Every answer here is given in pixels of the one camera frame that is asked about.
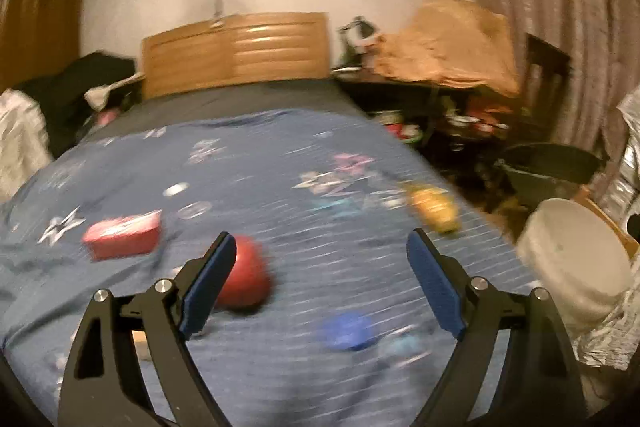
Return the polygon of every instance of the red ball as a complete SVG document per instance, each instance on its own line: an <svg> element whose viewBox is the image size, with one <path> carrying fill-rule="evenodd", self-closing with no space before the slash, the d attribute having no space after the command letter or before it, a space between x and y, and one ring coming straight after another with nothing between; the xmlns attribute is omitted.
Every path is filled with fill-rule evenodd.
<svg viewBox="0 0 640 427"><path fill-rule="evenodd" d="M242 309L258 305L268 296L271 280L260 255L260 244L246 235L235 235L236 263L216 300L216 306Z"/></svg>

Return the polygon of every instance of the silver screw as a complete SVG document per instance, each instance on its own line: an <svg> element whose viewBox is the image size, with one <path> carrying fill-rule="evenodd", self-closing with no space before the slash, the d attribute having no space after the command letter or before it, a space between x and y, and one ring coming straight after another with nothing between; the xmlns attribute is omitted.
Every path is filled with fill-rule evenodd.
<svg viewBox="0 0 640 427"><path fill-rule="evenodd" d="M482 291L489 288L489 283L484 277L474 277L471 279L471 286L476 290Z"/></svg>
<svg viewBox="0 0 640 427"><path fill-rule="evenodd" d="M545 288L536 288L533 290L533 295L541 301L546 301L550 297L549 292Z"/></svg>
<svg viewBox="0 0 640 427"><path fill-rule="evenodd" d="M108 290L98 290L96 293L94 293L94 301L98 301L98 302L105 301L108 296L109 296Z"/></svg>
<svg viewBox="0 0 640 427"><path fill-rule="evenodd" d="M161 279L156 283L156 291L166 293L171 289L171 279Z"/></svg>

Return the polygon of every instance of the white star print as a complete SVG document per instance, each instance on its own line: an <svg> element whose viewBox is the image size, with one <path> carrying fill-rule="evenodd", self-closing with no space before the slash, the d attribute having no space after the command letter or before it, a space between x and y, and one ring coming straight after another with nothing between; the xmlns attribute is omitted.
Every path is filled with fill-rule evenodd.
<svg viewBox="0 0 640 427"><path fill-rule="evenodd" d="M78 225L82 225L86 221L86 219L77 219L76 212L80 207L76 206L71 213L66 216L64 219L61 217L54 217L49 221L49 226L47 230L44 231L42 237L38 240L38 243L42 243L45 239L49 239L49 246L52 247L55 245L58 240L63 236L63 234L67 230L74 229Z"/></svg>

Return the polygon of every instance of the white trash bin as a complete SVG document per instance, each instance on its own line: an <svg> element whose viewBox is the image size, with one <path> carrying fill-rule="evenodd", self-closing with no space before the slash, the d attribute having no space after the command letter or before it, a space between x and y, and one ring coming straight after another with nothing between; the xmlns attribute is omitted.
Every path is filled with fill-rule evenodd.
<svg viewBox="0 0 640 427"><path fill-rule="evenodd" d="M539 204L516 253L554 298L570 335L591 329L631 286L631 267L616 234L570 200Z"/></svg>

